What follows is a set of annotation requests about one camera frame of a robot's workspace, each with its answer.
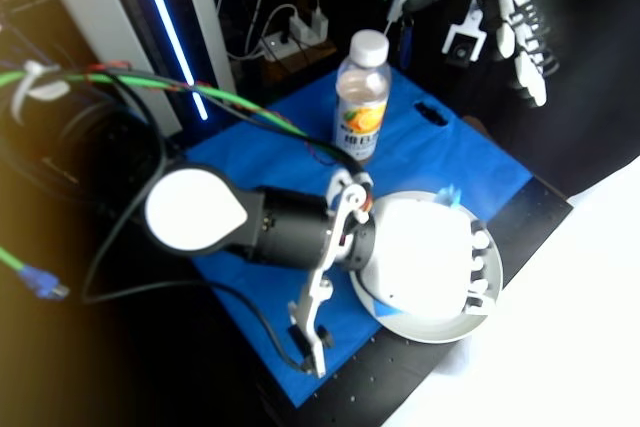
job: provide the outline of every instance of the blue mat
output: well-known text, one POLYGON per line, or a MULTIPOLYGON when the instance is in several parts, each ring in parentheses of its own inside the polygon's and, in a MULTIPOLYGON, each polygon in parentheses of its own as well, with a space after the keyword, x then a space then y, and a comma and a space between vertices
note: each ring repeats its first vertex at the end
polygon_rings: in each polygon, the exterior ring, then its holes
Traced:
MULTIPOLYGON (((335 73, 281 100, 273 109, 309 134, 330 139, 336 105, 334 85, 335 73)), ((303 143, 243 123, 196 146, 188 157, 220 169, 245 189, 269 185, 324 195, 334 171, 316 162, 303 143)), ((462 204, 484 220, 490 220, 531 178, 524 167, 395 71, 378 148, 367 170, 374 179, 376 197, 402 190, 437 192, 454 184, 462 189, 462 204), (416 102, 437 110, 448 124, 438 127, 427 121, 414 108, 416 102)), ((224 252, 194 262, 207 279, 224 282, 251 298, 287 352, 302 361, 287 334, 287 303, 298 299, 306 279, 304 272, 251 265, 224 252)), ((287 367, 253 315, 236 299, 216 293, 296 407, 380 327, 360 305, 347 274, 333 268, 329 277, 334 294, 320 308, 317 325, 331 332, 336 347, 326 350, 328 375, 324 379, 287 367)))

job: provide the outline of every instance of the bottle label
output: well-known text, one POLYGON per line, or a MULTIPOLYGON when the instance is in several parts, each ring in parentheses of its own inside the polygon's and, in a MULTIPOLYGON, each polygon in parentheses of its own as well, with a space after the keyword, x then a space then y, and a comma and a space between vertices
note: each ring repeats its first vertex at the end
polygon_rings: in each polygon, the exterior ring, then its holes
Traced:
POLYGON ((335 144, 356 160, 371 157, 386 108, 387 99, 363 105, 338 97, 335 144))

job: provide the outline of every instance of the bottle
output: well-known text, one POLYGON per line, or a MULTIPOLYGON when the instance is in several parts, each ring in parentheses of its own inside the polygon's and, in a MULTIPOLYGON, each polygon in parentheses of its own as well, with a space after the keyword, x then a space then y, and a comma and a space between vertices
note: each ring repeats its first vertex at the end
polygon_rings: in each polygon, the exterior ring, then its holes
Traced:
POLYGON ((375 30, 361 30, 338 69, 338 106, 333 142, 364 163, 376 149, 391 90, 389 41, 375 30))

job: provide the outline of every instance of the orange fruit image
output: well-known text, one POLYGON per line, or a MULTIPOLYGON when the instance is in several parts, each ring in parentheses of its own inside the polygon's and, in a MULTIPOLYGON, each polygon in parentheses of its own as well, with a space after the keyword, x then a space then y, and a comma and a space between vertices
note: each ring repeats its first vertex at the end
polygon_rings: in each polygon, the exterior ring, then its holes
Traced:
POLYGON ((363 108, 347 112, 344 120, 356 134, 369 134, 375 132, 382 124, 384 106, 374 109, 363 108))

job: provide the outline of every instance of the plate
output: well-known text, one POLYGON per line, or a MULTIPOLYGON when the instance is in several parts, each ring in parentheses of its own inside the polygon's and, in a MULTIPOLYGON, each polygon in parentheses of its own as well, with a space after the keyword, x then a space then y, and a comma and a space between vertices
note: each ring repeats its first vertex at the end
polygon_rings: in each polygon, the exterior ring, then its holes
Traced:
MULTIPOLYGON (((395 198, 408 198, 432 202, 435 196, 436 194, 431 192, 398 192, 381 197, 376 202, 383 200, 389 201, 395 198)), ((462 206, 459 208, 469 216, 470 221, 477 220, 477 217, 469 210, 462 206)), ((497 246, 490 233, 489 237, 493 248, 489 249, 484 257, 485 278, 489 281, 489 289, 486 291, 485 295, 494 301, 497 301, 500 293, 502 292, 502 260, 500 259, 500 253, 498 252, 497 246)), ((406 313, 377 316, 374 310, 373 297, 371 297, 360 285, 360 281, 358 280, 358 276, 355 272, 350 272, 349 275, 356 295, 369 314, 380 322, 383 327, 401 337, 404 337, 405 339, 427 344, 444 344, 454 342, 470 335, 480 327, 488 317, 487 315, 470 315, 465 313, 460 313, 458 316, 446 320, 425 319, 424 317, 416 317, 406 313)))

